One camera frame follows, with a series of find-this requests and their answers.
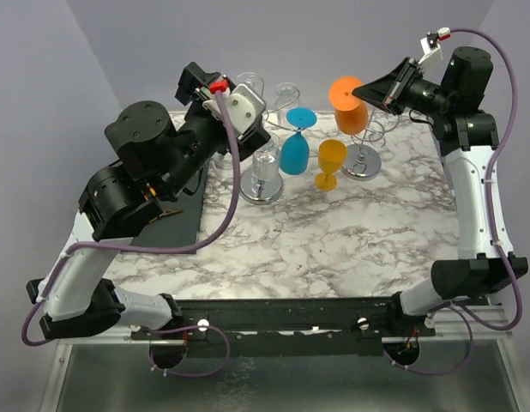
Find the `dark grey box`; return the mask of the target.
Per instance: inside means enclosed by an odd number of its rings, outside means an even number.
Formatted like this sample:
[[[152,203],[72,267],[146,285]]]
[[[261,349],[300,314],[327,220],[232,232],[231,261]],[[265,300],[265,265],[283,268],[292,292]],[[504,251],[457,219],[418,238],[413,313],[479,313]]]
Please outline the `dark grey box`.
[[[202,178],[195,175],[187,188],[192,196],[182,192],[174,203],[160,201],[160,207],[166,210],[182,210],[182,213],[153,221],[133,239],[132,245],[153,248],[178,248],[195,244],[199,239],[204,193],[208,178],[208,165],[202,169]]]

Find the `orange plastic wine glass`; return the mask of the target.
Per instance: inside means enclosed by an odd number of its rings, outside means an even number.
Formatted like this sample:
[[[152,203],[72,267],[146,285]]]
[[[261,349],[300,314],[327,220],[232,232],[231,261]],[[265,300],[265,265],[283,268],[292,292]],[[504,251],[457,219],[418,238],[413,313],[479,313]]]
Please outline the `orange plastic wine glass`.
[[[337,79],[328,91],[328,99],[334,108],[334,117],[338,129],[347,135],[357,135],[367,125],[368,109],[366,104],[355,97],[354,89],[364,84],[354,76],[343,76]]]

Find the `clear wine glass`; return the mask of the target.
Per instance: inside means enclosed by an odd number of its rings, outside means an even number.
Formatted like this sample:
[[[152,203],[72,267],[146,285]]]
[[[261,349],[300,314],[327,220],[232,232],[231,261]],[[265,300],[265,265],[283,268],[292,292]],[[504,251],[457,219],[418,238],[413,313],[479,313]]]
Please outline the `clear wine glass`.
[[[274,180],[278,174],[278,145],[269,140],[252,157],[252,182],[256,185]]]
[[[265,81],[261,76],[253,71],[245,71],[237,75],[237,80],[239,83],[246,84],[251,88],[261,99],[263,99],[263,94],[265,90]]]
[[[290,126],[286,115],[293,108],[300,106],[299,89],[295,83],[283,82],[276,87],[275,93],[277,98],[274,103],[274,112],[277,115],[278,124],[285,127]]]
[[[220,173],[231,173],[235,166],[240,167],[240,162],[234,162],[229,152],[225,154],[216,153],[212,158],[212,166]]]

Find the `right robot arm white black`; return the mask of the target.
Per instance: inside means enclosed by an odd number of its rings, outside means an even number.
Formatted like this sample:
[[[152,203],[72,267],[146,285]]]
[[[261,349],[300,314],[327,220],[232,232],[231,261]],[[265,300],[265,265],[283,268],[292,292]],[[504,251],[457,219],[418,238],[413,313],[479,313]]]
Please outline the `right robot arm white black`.
[[[416,326],[415,316],[444,302],[495,293],[527,273],[527,259],[515,255],[504,227],[495,180],[497,123],[479,107],[492,71],[487,51],[461,46],[438,84],[425,80],[415,59],[405,58],[387,75],[352,91],[386,113],[414,110],[431,121],[455,195],[458,257],[434,262],[428,279],[398,294],[399,307],[385,315],[395,336],[406,335]]]

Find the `blue plastic wine glass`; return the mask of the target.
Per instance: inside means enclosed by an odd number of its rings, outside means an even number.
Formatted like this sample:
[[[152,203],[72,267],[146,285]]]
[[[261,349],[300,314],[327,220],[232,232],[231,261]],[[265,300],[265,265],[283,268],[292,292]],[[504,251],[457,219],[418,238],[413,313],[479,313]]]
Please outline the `blue plastic wine glass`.
[[[295,107],[286,114],[286,120],[296,131],[286,139],[280,151],[280,170],[288,175],[299,175],[306,171],[310,147],[303,131],[316,124],[316,114],[305,107]]]

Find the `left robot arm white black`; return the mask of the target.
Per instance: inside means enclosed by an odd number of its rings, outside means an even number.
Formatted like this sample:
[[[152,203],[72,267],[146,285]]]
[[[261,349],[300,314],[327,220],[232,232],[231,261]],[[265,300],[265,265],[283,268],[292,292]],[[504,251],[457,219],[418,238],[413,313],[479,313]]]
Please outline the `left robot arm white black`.
[[[196,193],[214,155],[230,154],[238,167],[270,135],[262,125],[266,102],[244,82],[190,63],[175,96],[187,107],[180,126],[151,100],[125,107],[106,126],[117,159],[88,180],[54,268],[27,284],[46,341],[96,336],[116,325],[163,339],[180,331],[184,318],[169,294],[131,293],[105,272],[118,253],[138,252],[134,238],[163,215],[163,203]]]

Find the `yellow plastic wine glass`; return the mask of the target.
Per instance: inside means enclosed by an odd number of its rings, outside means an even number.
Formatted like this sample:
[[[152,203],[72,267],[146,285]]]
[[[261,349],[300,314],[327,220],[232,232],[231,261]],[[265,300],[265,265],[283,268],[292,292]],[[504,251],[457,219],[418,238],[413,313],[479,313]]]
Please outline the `yellow plastic wine glass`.
[[[331,191],[337,186],[335,174],[341,169],[347,155],[346,145],[334,139],[321,143],[318,150],[318,166],[321,170],[315,177],[315,185],[321,191]]]

